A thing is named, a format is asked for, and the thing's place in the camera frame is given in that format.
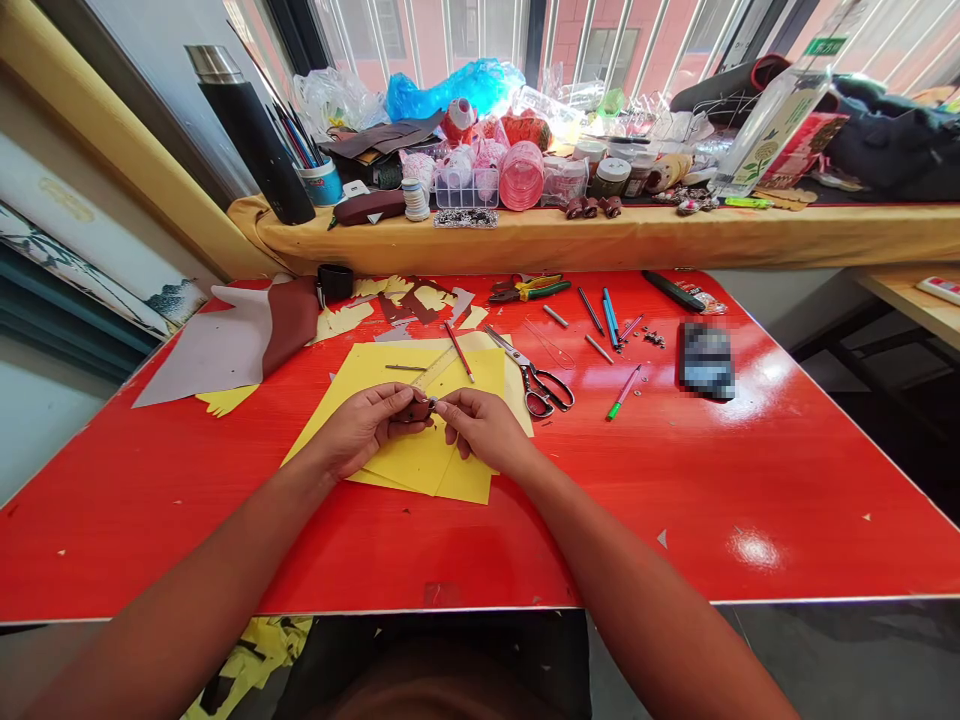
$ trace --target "forearm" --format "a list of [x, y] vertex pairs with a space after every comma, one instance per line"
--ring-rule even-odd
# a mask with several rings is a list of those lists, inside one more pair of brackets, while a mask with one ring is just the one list
[[546, 458], [517, 479], [611, 655], [657, 718], [795, 718], [753, 653], [666, 561]]
[[297, 467], [280, 470], [114, 618], [27, 717], [179, 717], [236, 643], [332, 486]]

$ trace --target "silver scissors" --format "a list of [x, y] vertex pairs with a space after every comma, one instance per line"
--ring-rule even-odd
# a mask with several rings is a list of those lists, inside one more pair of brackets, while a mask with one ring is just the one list
[[[503, 348], [504, 352], [510, 356], [517, 365], [520, 366], [520, 374], [523, 376], [523, 388], [526, 391], [524, 400], [527, 405], [527, 411], [536, 418], [549, 417], [553, 414], [555, 407], [560, 408], [560, 412], [566, 412], [573, 407], [576, 400], [573, 392], [564, 384], [564, 382], [548, 373], [546, 370], [537, 370], [526, 355], [517, 350], [513, 345], [504, 340], [489, 325], [484, 325], [484, 331], [493, 341]], [[543, 383], [540, 378], [548, 378], [559, 390], [562, 390], [569, 398], [570, 402], [564, 402], [557, 394]]]

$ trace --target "blurred phone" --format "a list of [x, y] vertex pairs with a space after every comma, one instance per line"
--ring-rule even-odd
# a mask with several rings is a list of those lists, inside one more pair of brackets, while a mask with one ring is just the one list
[[732, 400], [736, 388], [730, 336], [720, 328], [697, 322], [682, 323], [680, 331], [680, 384], [714, 400]]

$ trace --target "blue plastic bag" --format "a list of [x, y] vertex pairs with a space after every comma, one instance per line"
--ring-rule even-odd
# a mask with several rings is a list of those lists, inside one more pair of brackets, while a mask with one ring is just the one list
[[480, 116], [505, 105], [510, 93], [522, 87], [523, 73], [510, 63], [481, 58], [457, 70], [439, 85], [420, 90], [403, 73], [390, 77], [387, 89], [387, 114], [393, 122], [404, 118], [425, 120], [437, 110], [446, 110], [457, 98], [465, 97]]

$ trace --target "pink thread spool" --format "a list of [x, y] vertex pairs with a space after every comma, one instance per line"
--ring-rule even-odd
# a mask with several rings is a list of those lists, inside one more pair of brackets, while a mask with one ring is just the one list
[[543, 153], [529, 140], [521, 140], [503, 157], [500, 199], [511, 210], [529, 210], [543, 194]]

